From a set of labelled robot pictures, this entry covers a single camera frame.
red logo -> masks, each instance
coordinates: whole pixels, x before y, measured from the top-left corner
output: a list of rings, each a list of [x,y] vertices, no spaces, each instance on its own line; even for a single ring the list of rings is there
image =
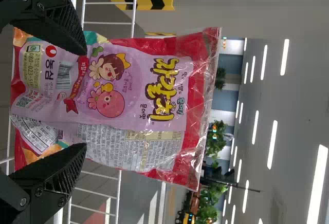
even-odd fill
[[[48,55],[49,57],[55,57],[57,54],[57,50],[54,46],[49,45],[48,47],[46,47],[46,55]]]

pink cartoon character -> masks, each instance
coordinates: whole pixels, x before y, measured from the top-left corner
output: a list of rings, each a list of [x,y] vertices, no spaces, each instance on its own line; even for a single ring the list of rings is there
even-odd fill
[[[122,114],[124,110],[124,98],[121,93],[113,90],[113,85],[107,83],[101,85],[95,91],[90,92],[92,97],[87,99],[88,107],[97,109],[101,115],[114,118]]]

plastic snack package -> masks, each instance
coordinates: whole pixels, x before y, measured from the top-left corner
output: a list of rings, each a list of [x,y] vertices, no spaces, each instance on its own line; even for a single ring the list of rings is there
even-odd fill
[[[10,119],[15,126],[15,171],[62,149],[57,143],[62,131],[30,118]]]
[[[197,189],[219,28],[110,41],[85,32],[86,57],[23,36],[14,38],[13,115],[63,130],[68,144],[87,142],[91,160]]]

barcode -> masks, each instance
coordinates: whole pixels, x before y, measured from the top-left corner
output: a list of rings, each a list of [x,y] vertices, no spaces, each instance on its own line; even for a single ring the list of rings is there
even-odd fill
[[[71,79],[70,79],[70,65],[65,65],[60,62],[60,67],[58,69],[58,76],[56,82],[56,89],[71,89]]]

qr code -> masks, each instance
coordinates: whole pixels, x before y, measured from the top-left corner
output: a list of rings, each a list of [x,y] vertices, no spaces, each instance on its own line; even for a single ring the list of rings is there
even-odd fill
[[[26,107],[27,104],[29,104],[32,100],[28,99],[26,97],[22,97],[19,99],[19,101],[16,103],[16,107]]]

